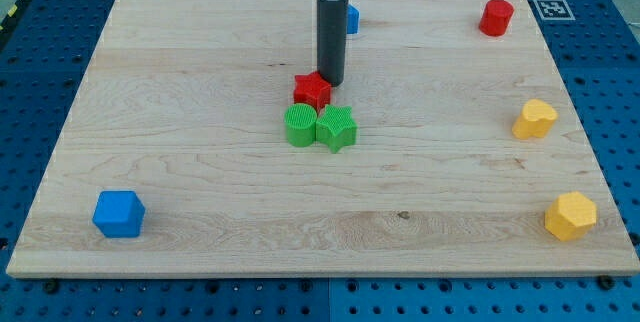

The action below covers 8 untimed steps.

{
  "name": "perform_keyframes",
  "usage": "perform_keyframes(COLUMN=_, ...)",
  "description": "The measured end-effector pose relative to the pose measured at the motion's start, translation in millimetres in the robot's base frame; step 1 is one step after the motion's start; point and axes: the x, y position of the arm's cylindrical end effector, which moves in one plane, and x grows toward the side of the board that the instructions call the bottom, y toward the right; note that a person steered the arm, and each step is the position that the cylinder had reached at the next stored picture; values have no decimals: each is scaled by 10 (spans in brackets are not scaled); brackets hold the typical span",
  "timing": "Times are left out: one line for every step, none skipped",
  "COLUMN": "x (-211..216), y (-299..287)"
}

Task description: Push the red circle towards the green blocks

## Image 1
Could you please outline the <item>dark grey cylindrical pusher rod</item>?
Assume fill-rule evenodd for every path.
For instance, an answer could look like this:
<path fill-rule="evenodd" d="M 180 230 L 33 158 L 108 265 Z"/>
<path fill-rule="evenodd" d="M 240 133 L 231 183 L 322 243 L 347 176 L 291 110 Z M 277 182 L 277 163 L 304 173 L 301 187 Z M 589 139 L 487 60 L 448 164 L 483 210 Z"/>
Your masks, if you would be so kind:
<path fill-rule="evenodd" d="M 344 81 L 348 0 L 316 0 L 317 70 L 332 87 Z"/>

